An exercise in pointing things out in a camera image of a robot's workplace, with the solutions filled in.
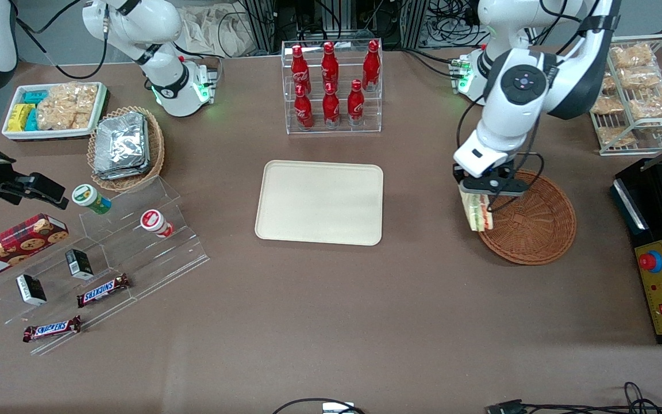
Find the table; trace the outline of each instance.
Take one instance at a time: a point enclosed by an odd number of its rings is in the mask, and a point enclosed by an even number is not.
[[[635,159],[599,157],[585,116],[544,116],[534,149],[573,202],[577,237],[553,264],[505,262],[468,230],[451,176],[468,102],[407,55],[384,58],[383,131],[348,138],[286,136],[277,57],[227,60],[215,105],[189,118],[160,110],[136,65],[105,66],[94,79],[110,89],[110,109],[157,116],[163,177],[212,259],[44,357],[29,356],[0,317],[0,413],[259,413],[311,396],[370,414],[481,412],[512,398],[622,403],[628,380],[662,401],[662,346],[609,197],[612,176]],[[64,80],[29,64],[16,78]],[[479,116],[471,111],[463,130]],[[69,189],[89,181],[85,141],[0,136],[0,149],[18,171]],[[274,159],[381,167],[383,240],[258,239],[257,198]],[[0,230],[37,212],[73,225],[82,210],[0,200]]]

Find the beige tray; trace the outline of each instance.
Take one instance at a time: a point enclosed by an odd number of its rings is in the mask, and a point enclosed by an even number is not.
[[[382,203],[376,165],[273,160],[265,165],[255,234],[374,246],[382,238]]]

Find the coca-cola bottle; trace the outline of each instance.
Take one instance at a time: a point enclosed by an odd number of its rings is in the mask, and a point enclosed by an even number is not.
[[[321,76],[324,79],[324,85],[333,83],[338,90],[338,60],[333,52],[333,42],[324,43],[324,58],[321,59]]]
[[[299,44],[292,45],[292,81],[296,85],[302,85],[305,93],[310,94],[310,71],[308,63],[303,57],[303,48]]]
[[[326,124],[326,128],[336,129],[341,123],[341,116],[338,112],[336,86],[328,82],[324,86],[324,89],[326,90],[326,95],[324,95],[324,123]]]
[[[364,123],[364,94],[362,94],[362,81],[352,81],[352,91],[347,100],[347,111],[349,112],[349,125],[358,127]]]
[[[367,55],[362,66],[362,87],[367,92],[374,92],[379,84],[379,40],[370,40]]]
[[[305,96],[305,86],[302,85],[295,86],[295,116],[298,118],[300,131],[310,131],[310,128],[313,128],[313,110],[310,107],[310,99]]]

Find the round wicker basket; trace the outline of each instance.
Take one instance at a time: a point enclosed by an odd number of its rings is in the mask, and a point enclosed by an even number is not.
[[[153,178],[155,175],[160,175],[160,170],[163,168],[165,162],[165,141],[163,140],[163,131],[155,120],[155,116],[144,108],[128,106],[126,108],[119,108],[113,112],[107,113],[105,118],[114,118],[116,116],[124,115],[130,111],[139,112],[147,118],[147,133],[149,135],[149,155],[152,160],[152,168],[149,172],[140,175],[132,175],[131,177],[117,178],[116,180],[102,180],[95,174],[91,174],[91,179],[94,180],[99,187],[111,191],[127,191],[134,186],[144,183],[145,181]],[[95,155],[95,131],[91,133],[88,139],[88,165],[94,169],[94,155]]]
[[[516,178],[530,183],[536,173],[520,170]],[[496,209],[510,197],[499,197]],[[492,214],[494,228],[480,231],[492,251],[520,265],[544,265],[568,251],[576,238],[574,207],[552,181],[544,176],[525,194]]]

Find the clear plastic shelf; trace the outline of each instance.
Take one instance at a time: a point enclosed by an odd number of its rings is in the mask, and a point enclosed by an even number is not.
[[[46,325],[81,315],[82,333],[67,333],[34,341],[31,354],[43,355],[79,335],[116,312],[158,291],[181,275],[208,261],[195,232],[189,228],[178,205],[179,194],[157,177],[139,188],[126,191],[112,199],[107,214],[81,214],[86,236],[77,236],[53,246],[46,256],[29,267],[19,267],[15,273],[0,275],[0,309],[5,324],[21,327]],[[139,219],[147,209],[157,209],[173,223],[174,233],[161,239],[142,229]],[[68,271],[65,252],[75,248],[86,252],[94,277],[74,278]],[[107,296],[79,308],[76,296],[124,273],[130,286],[117,289]],[[37,278],[42,283],[47,303],[41,306],[22,301],[16,284],[21,274]]]
[[[315,133],[370,133],[382,130],[382,99],[383,99],[383,51],[379,49],[379,84],[374,92],[363,91],[364,116],[360,126],[351,126],[348,121],[347,100],[352,90],[353,79],[362,79],[362,66],[371,39],[337,40],[334,42],[334,54],[339,65],[338,91],[341,112],[341,125],[336,129],[328,129],[324,125],[322,100],[324,97],[323,81],[321,80],[321,58],[323,58],[323,43],[327,40],[303,40],[301,42],[283,42],[283,54],[280,56],[283,64],[283,99],[286,106],[286,129],[288,134]],[[303,47],[303,57],[310,71],[310,99],[313,110],[313,128],[302,131],[295,114],[295,85],[292,81],[292,45]]]

